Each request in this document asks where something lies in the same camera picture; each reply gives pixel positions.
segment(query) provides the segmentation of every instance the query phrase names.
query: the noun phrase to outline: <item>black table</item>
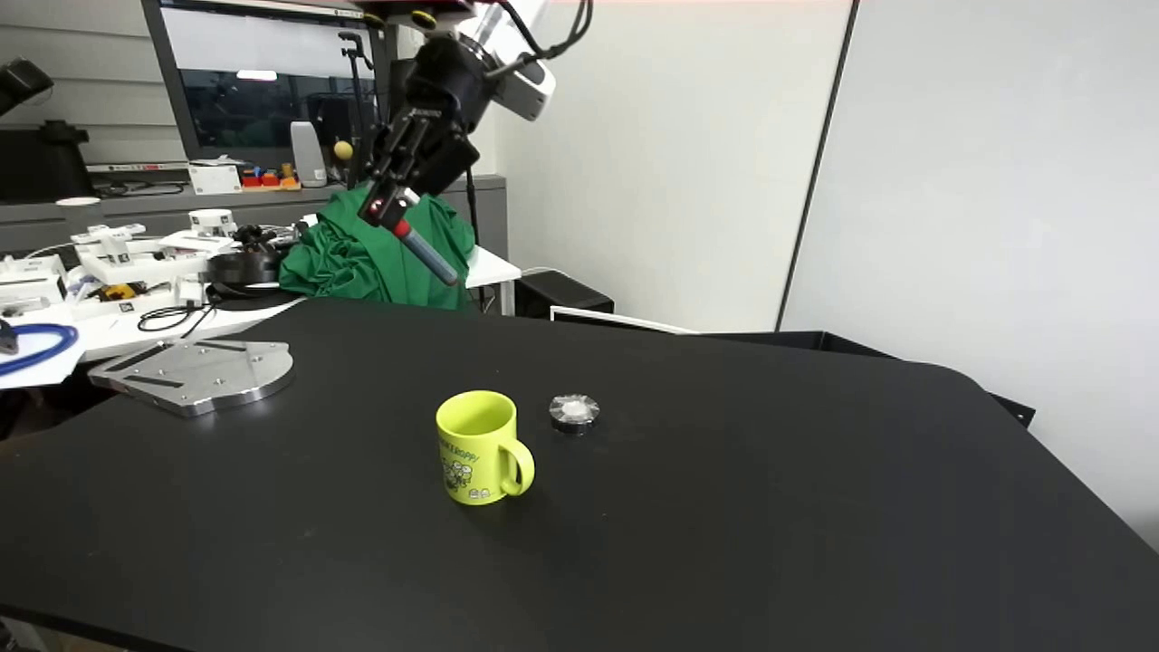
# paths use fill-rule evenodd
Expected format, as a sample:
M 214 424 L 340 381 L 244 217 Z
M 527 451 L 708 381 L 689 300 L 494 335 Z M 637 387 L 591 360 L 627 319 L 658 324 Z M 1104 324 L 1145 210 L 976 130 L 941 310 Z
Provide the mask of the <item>black table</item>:
M 1159 648 L 1155 552 L 966 377 L 301 305 L 264 406 L 113 399 L 0 459 L 0 613 L 289 648 Z M 522 406 L 531 499 L 441 496 L 434 406 Z M 580 437 L 549 399 L 607 406 Z

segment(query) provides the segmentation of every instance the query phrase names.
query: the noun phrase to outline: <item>mug handle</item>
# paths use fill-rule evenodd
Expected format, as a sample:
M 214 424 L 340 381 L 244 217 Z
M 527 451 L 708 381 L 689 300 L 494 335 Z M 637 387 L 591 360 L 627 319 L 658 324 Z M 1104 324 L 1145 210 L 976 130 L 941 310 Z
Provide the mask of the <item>mug handle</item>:
M 516 459 L 516 465 L 517 465 L 517 478 L 511 478 L 508 469 L 505 469 L 505 492 L 508 496 L 522 496 L 522 492 L 531 492 L 533 487 L 533 482 L 535 482 L 535 457 L 531 451 L 531 446 L 522 446 L 517 437 L 516 441 L 502 441 L 502 450 Z

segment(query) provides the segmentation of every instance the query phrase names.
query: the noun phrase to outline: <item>green bag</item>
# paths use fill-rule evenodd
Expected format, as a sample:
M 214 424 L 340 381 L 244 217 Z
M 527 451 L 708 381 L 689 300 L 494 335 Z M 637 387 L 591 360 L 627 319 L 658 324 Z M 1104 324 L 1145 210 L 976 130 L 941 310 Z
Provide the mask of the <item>green bag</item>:
M 289 247 L 278 282 L 306 296 L 351 296 L 417 309 L 467 309 L 464 284 L 447 284 L 387 226 L 360 217 L 371 184 L 336 191 L 324 220 Z M 475 231 L 434 194 L 406 210 L 406 220 L 467 280 Z

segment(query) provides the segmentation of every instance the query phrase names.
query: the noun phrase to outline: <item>blue cable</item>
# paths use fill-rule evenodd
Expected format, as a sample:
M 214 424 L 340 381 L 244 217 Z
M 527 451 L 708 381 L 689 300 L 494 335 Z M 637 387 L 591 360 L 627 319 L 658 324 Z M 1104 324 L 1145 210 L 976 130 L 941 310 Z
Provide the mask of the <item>blue cable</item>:
M 43 352 L 34 352 L 25 357 L 10 357 L 10 360 L 0 360 L 0 377 L 7 371 L 22 371 L 22 369 L 34 369 L 62 352 L 71 352 L 79 331 L 74 324 L 62 324 L 62 323 L 22 323 L 22 324 L 10 324 L 17 335 L 31 335 L 31 331 L 49 331 L 49 335 L 57 335 L 57 342 L 43 348 Z

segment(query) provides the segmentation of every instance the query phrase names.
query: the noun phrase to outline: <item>yellow mug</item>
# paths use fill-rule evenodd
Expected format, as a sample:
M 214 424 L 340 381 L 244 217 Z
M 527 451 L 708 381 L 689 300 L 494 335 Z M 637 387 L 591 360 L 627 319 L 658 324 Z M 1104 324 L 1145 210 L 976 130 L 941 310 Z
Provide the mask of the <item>yellow mug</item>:
M 517 409 L 502 391 L 464 391 L 438 406 L 441 482 L 456 502 L 487 505 L 535 482 L 535 457 L 517 441 Z

